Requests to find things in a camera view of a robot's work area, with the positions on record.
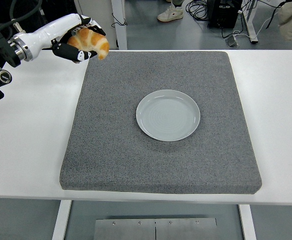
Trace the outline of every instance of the robotic arm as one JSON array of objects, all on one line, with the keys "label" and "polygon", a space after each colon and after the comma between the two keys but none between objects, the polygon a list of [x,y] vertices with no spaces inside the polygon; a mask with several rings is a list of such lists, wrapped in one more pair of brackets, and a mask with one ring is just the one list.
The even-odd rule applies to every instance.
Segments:
[{"label": "robotic arm", "polygon": [[[90,17],[72,13],[48,23],[35,32],[21,31],[8,41],[0,33],[0,55],[14,68],[20,65],[22,60],[28,62],[35,59],[41,50],[52,50],[56,56],[78,63],[97,55],[94,51],[81,51],[67,44],[67,40],[81,28],[89,28],[106,35],[99,24]],[[0,86],[10,83],[11,80],[11,74],[0,68]]]}]

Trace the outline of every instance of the sneaker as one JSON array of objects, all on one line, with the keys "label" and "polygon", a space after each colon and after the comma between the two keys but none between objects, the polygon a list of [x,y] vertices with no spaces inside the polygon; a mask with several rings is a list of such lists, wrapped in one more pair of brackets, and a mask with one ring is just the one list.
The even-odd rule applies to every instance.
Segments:
[{"label": "sneaker", "polygon": [[157,19],[161,22],[170,22],[172,20],[182,19],[183,17],[182,7],[175,7],[171,4],[165,12],[157,16]]}]

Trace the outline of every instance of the gray carpet mat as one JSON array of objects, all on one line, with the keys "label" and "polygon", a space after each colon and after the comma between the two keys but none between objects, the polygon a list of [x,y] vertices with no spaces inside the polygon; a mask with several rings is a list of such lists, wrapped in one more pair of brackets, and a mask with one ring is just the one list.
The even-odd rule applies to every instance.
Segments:
[{"label": "gray carpet mat", "polygon": [[[136,108],[149,93],[189,95],[189,137],[147,136]],[[254,194],[262,185],[229,57],[219,51],[111,51],[89,61],[60,172],[64,190]]]}]

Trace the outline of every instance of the croissant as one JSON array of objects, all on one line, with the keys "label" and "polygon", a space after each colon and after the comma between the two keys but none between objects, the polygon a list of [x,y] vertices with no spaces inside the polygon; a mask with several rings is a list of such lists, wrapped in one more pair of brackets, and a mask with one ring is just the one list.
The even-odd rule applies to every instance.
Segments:
[{"label": "croissant", "polygon": [[95,51],[100,60],[103,60],[109,52],[109,42],[107,38],[88,28],[80,29],[75,36],[68,39],[67,44],[81,51]]}]

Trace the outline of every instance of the ceramic plate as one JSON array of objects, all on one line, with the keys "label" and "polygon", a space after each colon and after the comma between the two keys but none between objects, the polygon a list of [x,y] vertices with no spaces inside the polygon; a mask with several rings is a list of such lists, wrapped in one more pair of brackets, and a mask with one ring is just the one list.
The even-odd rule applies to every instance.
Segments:
[{"label": "ceramic plate", "polygon": [[136,112],[140,128],[161,141],[178,141],[192,134],[200,121],[195,101],[176,90],[159,90],[141,100]]}]

